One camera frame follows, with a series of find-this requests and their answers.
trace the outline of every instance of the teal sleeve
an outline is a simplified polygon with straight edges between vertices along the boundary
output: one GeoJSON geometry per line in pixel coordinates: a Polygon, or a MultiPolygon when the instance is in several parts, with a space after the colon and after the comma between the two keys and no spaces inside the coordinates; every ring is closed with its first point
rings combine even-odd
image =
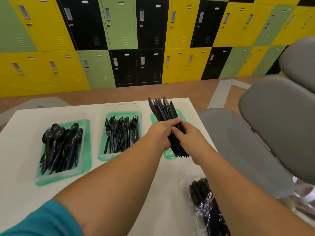
{"type": "Polygon", "coordinates": [[[0,236],[83,236],[72,214],[55,200],[43,204],[0,236]]]}

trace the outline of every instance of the black locker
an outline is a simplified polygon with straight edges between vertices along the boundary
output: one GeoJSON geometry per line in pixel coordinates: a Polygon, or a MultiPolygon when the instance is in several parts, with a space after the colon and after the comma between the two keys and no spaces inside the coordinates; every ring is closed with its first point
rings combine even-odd
{"type": "Polygon", "coordinates": [[[201,0],[190,47],[212,47],[227,2],[201,0]]]}
{"type": "Polygon", "coordinates": [[[315,0],[300,0],[298,6],[315,7],[315,0]]]}
{"type": "Polygon", "coordinates": [[[229,0],[229,2],[254,3],[255,0],[229,0]]]}
{"type": "Polygon", "coordinates": [[[116,87],[137,85],[136,50],[110,50],[116,87]]]}
{"type": "Polygon", "coordinates": [[[138,84],[160,84],[162,80],[163,49],[137,50],[138,84]]]}
{"type": "Polygon", "coordinates": [[[169,0],[136,0],[139,49],[163,49],[169,0]]]}
{"type": "Polygon", "coordinates": [[[280,65],[279,65],[279,59],[280,56],[282,55],[282,53],[286,50],[286,48],[288,48],[289,45],[287,45],[284,50],[281,52],[281,54],[279,55],[278,59],[274,62],[274,64],[270,67],[270,69],[268,70],[268,72],[266,73],[266,75],[274,75],[274,74],[279,74],[281,72],[280,69],[280,65]]]}
{"type": "Polygon", "coordinates": [[[201,80],[218,79],[231,50],[232,47],[213,47],[211,49],[206,67],[204,68],[201,80]]]}
{"type": "Polygon", "coordinates": [[[107,50],[98,0],[57,0],[76,50],[107,50]]]}

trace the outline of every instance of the clear plastic container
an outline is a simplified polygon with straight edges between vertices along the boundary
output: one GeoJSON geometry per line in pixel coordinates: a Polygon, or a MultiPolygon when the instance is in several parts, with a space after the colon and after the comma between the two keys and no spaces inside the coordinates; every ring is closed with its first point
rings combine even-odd
{"type": "Polygon", "coordinates": [[[104,150],[105,150],[105,146],[106,146],[106,142],[108,138],[106,134],[105,120],[106,118],[110,118],[114,115],[116,115],[117,120],[123,116],[127,116],[132,119],[134,115],[137,115],[138,123],[139,123],[139,135],[140,135],[140,138],[142,137],[142,114],[140,111],[140,106],[137,103],[126,103],[126,104],[104,106],[101,111],[101,128],[103,129],[103,131],[100,137],[100,144],[99,144],[100,150],[97,156],[97,158],[100,161],[109,161],[121,153],[121,152],[118,152],[118,153],[104,154],[104,150]]]}

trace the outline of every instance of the green locker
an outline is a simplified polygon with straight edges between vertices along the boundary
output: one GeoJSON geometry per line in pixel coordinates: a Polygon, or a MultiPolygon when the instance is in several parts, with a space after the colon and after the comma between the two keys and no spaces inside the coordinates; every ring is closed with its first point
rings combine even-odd
{"type": "Polygon", "coordinates": [[[286,46],[270,46],[252,75],[265,75],[286,46]]]}
{"type": "Polygon", "coordinates": [[[9,0],[0,0],[0,53],[37,52],[9,0]]]}
{"type": "Polygon", "coordinates": [[[294,10],[294,6],[278,5],[273,8],[254,46],[270,46],[281,31],[286,20],[294,10]]]}
{"type": "Polygon", "coordinates": [[[235,78],[253,47],[233,47],[219,79],[235,78]]]}
{"type": "Polygon", "coordinates": [[[136,0],[102,0],[109,49],[137,49],[136,0]]]}
{"type": "Polygon", "coordinates": [[[91,89],[115,88],[108,50],[77,51],[91,89]]]}

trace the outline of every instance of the bundle of knives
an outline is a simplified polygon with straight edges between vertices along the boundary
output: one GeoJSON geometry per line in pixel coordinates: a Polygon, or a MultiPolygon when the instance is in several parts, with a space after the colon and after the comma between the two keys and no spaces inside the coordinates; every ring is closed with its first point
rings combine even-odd
{"type": "Polygon", "coordinates": [[[107,142],[104,154],[123,152],[140,139],[138,116],[124,116],[116,120],[116,115],[105,120],[107,142]]]}
{"type": "MultiPolygon", "coordinates": [[[[163,97],[163,103],[160,98],[155,99],[155,101],[151,101],[151,99],[149,98],[149,105],[151,111],[158,121],[167,121],[178,117],[172,101],[169,104],[165,97],[163,97]]],[[[186,133],[181,123],[177,124],[175,127],[177,127],[183,133],[186,133]]],[[[171,143],[171,149],[176,157],[189,157],[189,155],[185,152],[183,147],[180,145],[179,140],[174,136],[174,134],[171,133],[168,139],[171,143]]]]}
{"type": "Polygon", "coordinates": [[[78,152],[81,146],[83,129],[74,123],[69,129],[55,123],[42,136],[45,151],[40,161],[41,174],[47,170],[61,172],[78,165],[78,152]]]}
{"type": "Polygon", "coordinates": [[[209,236],[231,236],[206,178],[194,181],[190,186],[190,197],[202,214],[209,236]]]}

